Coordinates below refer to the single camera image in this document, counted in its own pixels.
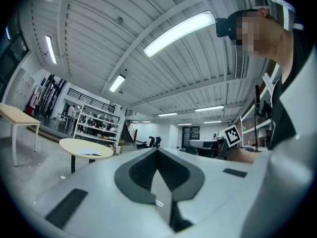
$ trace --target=white table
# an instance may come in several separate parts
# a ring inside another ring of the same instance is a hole
[[[71,173],[75,172],[75,159],[77,157],[89,159],[89,163],[92,163],[98,159],[105,159],[113,155],[113,151],[104,145],[100,145],[94,142],[75,139],[75,138],[63,138],[59,141],[59,145],[68,153],[71,154]],[[79,149],[93,149],[101,154],[98,155],[80,155],[77,154]]]
[[[36,152],[39,126],[41,122],[28,116],[26,113],[22,112],[21,110],[4,103],[0,103],[0,114],[12,124],[11,125],[12,158],[13,158],[13,165],[16,167],[18,165],[17,159],[16,159],[17,127],[21,125],[23,126],[36,125],[35,140],[34,140],[34,147],[33,147],[34,152]]]
[[[64,115],[58,113],[58,114],[57,114],[57,118],[56,118],[56,122],[55,122],[55,126],[56,126],[56,124],[57,124],[58,116],[61,116],[61,117],[65,117],[65,118],[66,118],[65,129],[66,129],[66,127],[67,127],[68,119],[71,119],[71,120],[75,119],[75,118],[71,118],[71,117],[69,117],[69,116],[64,116]]]

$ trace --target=door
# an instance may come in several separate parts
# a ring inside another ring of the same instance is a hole
[[[192,148],[189,145],[190,140],[199,140],[200,126],[183,127],[182,148]]]
[[[190,139],[190,128],[183,128],[182,148],[189,147],[189,139]]]

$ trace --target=vr headset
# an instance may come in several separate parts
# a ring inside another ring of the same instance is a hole
[[[237,27],[242,27],[242,17],[248,16],[249,11],[256,9],[240,10],[231,14],[228,18],[216,18],[216,33],[218,37],[228,36],[236,45],[242,45],[242,40],[237,40]]]

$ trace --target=machine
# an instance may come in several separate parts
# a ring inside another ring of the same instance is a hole
[[[45,192],[33,205],[36,213],[21,206],[22,214],[47,237],[274,234],[300,206],[316,177],[316,64],[314,48],[281,96],[297,135],[260,153],[252,165],[168,148],[143,149],[88,165]],[[304,97],[294,98],[299,92]],[[224,152],[240,137],[233,128],[222,136],[227,144]],[[209,147],[217,141],[208,141]],[[168,223],[151,193],[157,170],[172,195]]]
[[[236,147],[241,136],[235,125],[215,133],[212,140],[190,140],[189,145],[196,148],[199,156],[226,160],[230,147]]]

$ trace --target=white cabinet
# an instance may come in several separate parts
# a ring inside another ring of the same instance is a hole
[[[6,98],[6,104],[24,110],[32,95],[34,79],[23,68],[17,73]]]

